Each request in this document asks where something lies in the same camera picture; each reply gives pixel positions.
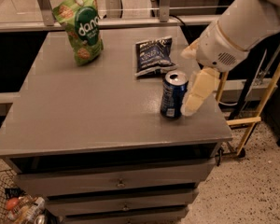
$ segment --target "can lid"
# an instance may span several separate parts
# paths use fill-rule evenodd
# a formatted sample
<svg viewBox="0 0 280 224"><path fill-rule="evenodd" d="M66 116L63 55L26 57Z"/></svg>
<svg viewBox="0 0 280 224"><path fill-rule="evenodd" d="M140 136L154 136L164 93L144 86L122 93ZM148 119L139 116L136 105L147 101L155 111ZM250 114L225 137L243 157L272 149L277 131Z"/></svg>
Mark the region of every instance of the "can lid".
<svg viewBox="0 0 280 224"><path fill-rule="evenodd" d="M167 73L165 79L173 85L182 86L188 82L187 75L182 71L170 71Z"/></svg>

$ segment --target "table top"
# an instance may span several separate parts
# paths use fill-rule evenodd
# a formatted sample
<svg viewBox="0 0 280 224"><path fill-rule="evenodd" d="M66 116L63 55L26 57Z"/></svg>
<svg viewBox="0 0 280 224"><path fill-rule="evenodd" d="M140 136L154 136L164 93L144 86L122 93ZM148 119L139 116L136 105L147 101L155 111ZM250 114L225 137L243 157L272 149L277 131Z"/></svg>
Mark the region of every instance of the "table top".
<svg viewBox="0 0 280 224"><path fill-rule="evenodd" d="M180 28L103 30L105 49L77 66L65 32L48 34L0 130L0 157L93 152L231 140L209 97L192 117L160 114L161 77L137 78L135 43L170 35L171 60L188 76L199 69L180 52Z"/></svg>

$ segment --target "snack bag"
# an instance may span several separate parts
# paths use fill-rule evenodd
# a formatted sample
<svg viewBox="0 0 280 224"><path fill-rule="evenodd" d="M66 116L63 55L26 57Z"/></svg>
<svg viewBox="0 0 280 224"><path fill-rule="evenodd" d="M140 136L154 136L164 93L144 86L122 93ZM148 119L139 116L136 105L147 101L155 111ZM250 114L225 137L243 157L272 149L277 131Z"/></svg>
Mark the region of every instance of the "snack bag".
<svg viewBox="0 0 280 224"><path fill-rule="evenodd" d="M65 26L78 65L89 63L101 53L96 0L65 0L53 9L53 14Z"/></svg>
<svg viewBox="0 0 280 224"><path fill-rule="evenodd" d="M171 62L171 45L172 38L170 36L137 42L137 72L135 76L163 74L175 70L178 65Z"/></svg>

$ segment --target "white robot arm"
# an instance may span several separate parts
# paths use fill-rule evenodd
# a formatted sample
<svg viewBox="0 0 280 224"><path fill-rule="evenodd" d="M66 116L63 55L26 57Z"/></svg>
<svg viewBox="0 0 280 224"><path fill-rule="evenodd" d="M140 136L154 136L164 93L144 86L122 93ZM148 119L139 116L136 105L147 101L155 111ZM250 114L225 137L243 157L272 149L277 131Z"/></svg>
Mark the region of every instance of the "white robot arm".
<svg viewBox="0 0 280 224"><path fill-rule="evenodd" d="M205 66L186 94L181 112L194 114L219 83L219 72L232 70L264 38L280 32L280 0L235 0L182 56Z"/></svg>

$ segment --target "green chip bag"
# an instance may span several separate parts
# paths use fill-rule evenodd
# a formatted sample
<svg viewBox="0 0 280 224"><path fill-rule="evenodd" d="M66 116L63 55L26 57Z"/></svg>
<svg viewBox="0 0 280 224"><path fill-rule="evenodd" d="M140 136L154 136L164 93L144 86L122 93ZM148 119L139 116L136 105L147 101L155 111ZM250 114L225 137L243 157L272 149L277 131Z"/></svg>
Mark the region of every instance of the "green chip bag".
<svg viewBox="0 0 280 224"><path fill-rule="evenodd" d="M101 53L96 0L65 0L53 9L53 14L65 26L78 65L89 63Z"/></svg>

